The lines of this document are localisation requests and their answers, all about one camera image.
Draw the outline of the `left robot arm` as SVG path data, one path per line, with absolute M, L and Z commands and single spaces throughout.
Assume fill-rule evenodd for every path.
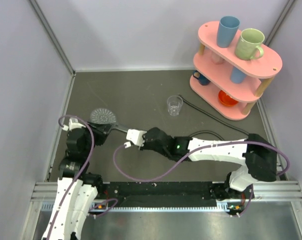
M 113 124 L 79 123 L 70 118 L 62 130 L 67 133 L 64 158 L 59 165 L 57 191 L 49 223 L 42 239 L 79 240 L 92 201 L 105 191 L 99 174 L 87 173 L 88 158 L 101 146 Z

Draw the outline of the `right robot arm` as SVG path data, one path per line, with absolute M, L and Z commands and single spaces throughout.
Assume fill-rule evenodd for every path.
M 238 164 L 228 173 L 224 192 L 236 198 L 247 187 L 257 182 L 274 182 L 277 179 L 277 153 L 263 137 L 250 133 L 247 138 L 235 141 L 213 141 L 195 137 L 167 135 L 157 127 L 141 134 L 140 150 L 151 150 L 178 162 L 216 161 Z

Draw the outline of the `grey shower head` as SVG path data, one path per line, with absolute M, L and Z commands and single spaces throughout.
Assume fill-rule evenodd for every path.
M 116 118 L 116 115 L 107 108 L 96 108 L 90 113 L 90 122 L 100 125 L 111 125 L 113 130 L 118 130 L 123 133 L 127 133 L 129 128 L 120 124 Z

